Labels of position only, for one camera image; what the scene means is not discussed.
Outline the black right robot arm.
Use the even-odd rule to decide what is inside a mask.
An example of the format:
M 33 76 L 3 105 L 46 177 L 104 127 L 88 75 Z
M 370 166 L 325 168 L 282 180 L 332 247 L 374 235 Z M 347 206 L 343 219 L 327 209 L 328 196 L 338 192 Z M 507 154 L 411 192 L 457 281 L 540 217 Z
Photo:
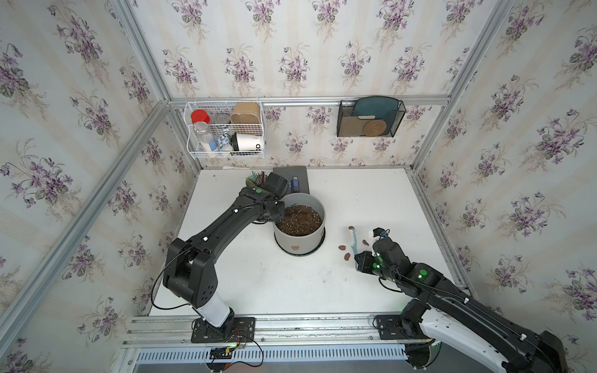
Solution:
M 383 340 L 446 343 L 492 372 L 567 372 L 562 340 L 538 334 L 484 306 L 435 268 L 412 262 L 388 232 L 377 228 L 370 251 L 354 256 L 357 271 L 389 281 L 410 298 L 397 315 L 378 315 Z

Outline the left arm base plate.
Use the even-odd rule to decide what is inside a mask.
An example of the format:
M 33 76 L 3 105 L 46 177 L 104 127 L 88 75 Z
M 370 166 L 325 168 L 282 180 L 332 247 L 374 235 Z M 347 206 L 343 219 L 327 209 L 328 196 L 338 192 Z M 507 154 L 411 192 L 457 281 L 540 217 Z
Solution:
M 226 343 L 253 339 L 256 319 L 254 317 L 229 317 L 222 326 L 216 327 L 202 318 L 191 323 L 191 343 Z

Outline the green pen holder cup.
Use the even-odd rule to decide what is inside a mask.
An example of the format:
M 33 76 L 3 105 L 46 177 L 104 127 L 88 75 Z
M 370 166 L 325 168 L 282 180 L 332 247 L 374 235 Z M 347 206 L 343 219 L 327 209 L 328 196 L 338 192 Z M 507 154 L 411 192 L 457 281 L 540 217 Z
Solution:
M 260 187 L 264 184 L 266 176 L 264 171 L 252 171 L 251 174 L 246 178 L 246 185 L 248 187 Z

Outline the dark green pot saucer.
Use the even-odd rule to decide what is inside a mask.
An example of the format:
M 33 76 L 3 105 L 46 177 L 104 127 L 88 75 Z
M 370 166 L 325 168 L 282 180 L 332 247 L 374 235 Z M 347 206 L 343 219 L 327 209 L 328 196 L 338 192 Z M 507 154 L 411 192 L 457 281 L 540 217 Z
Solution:
M 326 229 L 321 233 L 313 233 L 308 236 L 288 236 L 280 232 L 283 243 L 280 243 L 277 232 L 275 232 L 275 242 L 278 247 L 291 256 L 302 257 L 315 253 L 322 247 L 326 239 Z

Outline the black mesh wall organizer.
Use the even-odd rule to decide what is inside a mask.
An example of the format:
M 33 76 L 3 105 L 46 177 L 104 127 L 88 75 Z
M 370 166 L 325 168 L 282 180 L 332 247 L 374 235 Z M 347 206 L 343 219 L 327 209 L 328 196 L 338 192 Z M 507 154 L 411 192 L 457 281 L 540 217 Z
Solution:
M 342 100 L 340 102 L 338 108 L 338 115 L 337 115 L 337 128 L 336 128 L 336 135 L 339 138 L 394 138 L 398 128 L 402 120 L 406 115 L 406 106 L 402 100 L 400 109 L 398 114 L 396 115 L 396 120 L 394 122 L 394 126 L 396 128 L 396 133 L 393 137 L 390 135 L 382 135 L 380 137 L 366 137 L 362 133 L 363 126 L 371 120 L 374 120 L 374 116 L 371 117 L 356 117 L 352 115 L 352 111 L 354 108 L 355 102 L 359 100 Z

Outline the dark grey mat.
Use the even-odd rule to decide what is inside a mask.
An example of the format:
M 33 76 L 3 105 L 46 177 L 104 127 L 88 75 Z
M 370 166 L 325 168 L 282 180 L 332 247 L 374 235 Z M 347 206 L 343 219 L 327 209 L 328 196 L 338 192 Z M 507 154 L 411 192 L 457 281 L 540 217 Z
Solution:
M 310 194 L 308 172 L 305 166 L 292 166 L 285 170 L 285 178 L 289 182 L 288 193 L 291 192 L 291 181 L 293 177 L 298 177 L 300 192 L 303 194 Z

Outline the round cork coaster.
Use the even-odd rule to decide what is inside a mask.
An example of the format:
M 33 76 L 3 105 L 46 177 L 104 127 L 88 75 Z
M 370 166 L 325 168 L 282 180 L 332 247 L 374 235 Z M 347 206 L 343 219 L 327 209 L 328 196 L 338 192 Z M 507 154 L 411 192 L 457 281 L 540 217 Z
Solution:
M 368 121 L 362 129 L 363 135 L 366 137 L 380 137 L 387 129 L 387 123 L 384 120 L 371 120 Z

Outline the white black cup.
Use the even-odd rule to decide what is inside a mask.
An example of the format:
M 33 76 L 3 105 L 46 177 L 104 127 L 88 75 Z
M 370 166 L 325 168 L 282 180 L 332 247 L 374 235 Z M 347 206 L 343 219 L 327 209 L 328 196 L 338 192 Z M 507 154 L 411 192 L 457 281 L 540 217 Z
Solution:
M 235 152 L 262 152 L 264 150 L 264 139 L 259 135 L 236 132 L 231 137 L 231 144 Z

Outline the white ceramic pot with soil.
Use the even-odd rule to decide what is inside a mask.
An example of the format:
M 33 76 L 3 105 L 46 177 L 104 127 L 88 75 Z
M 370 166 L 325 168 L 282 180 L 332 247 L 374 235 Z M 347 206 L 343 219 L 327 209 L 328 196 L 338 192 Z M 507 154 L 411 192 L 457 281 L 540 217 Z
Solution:
M 285 203 L 285 218 L 274 224 L 280 243 L 281 234 L 288 236 L 308 236 L 321 233 L 325 228 L 326 211 L 322 202 L 311 194 L 288 194 L 281 199 Z

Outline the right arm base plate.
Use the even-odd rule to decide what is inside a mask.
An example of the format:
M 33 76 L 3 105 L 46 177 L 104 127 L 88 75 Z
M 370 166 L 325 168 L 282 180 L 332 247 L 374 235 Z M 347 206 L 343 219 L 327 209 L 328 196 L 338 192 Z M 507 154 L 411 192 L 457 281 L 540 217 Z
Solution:
M 379 332 L 381 340 L 412 340 L 415 332 L 409 326 L 404 326 L 401 314 L 376 315 L 373 326 Z

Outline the small circuit board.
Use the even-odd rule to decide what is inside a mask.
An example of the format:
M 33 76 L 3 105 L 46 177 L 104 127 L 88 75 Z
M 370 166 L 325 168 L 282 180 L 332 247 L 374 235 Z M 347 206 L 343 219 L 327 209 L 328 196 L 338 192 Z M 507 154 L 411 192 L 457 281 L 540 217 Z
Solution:
M 216 360 L 229 360 L 233 357 L 234 348 L 213 348 L 209 351 L 209 359 Z

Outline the red lidded jar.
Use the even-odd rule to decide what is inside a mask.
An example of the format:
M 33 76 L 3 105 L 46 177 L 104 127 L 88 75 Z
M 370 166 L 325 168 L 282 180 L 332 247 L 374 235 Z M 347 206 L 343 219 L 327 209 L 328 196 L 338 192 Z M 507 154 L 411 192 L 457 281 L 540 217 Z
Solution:
M 198 123 L 211 123 L 211 117 L 209 116 L 208 112 L 205 110 L 194 110 L 191 113 L 191 123 L 198 124 Z

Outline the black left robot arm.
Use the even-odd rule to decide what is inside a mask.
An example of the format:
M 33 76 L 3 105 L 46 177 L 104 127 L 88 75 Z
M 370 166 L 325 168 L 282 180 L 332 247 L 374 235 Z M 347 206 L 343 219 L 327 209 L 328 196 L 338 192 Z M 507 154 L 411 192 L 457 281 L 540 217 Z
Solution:
M 289 182 L 276 173 L 260 186 L 245 186 L 211 225 L 191 238 L 176 238 L 168 246 L 162 284 L 191 306 L 207 326 L 228 333 L 234 312 L 217 295 L 215 265 L 224 249 L 254 222 L 279 222 L 285 215 Z

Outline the clear plastic bottle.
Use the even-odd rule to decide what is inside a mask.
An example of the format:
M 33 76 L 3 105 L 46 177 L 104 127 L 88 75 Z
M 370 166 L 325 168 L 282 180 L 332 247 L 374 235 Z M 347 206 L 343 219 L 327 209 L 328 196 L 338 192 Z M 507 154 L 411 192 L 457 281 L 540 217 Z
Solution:
M 219 150 L 217 141 L 207 123 L 198 121 L 193 124 L 193 129 L 204 152 L 217 152 Z

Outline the blue black utility knife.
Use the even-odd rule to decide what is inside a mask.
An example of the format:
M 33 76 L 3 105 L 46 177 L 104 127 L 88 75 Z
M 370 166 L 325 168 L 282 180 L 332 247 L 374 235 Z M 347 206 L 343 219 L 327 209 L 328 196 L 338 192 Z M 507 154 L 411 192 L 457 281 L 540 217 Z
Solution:
M 292 181 L 291 181 L 291 192 L 293 194 L 300 192 L 300 185 L 299 185 L 298 177 L 293 177 L 292 178 Z

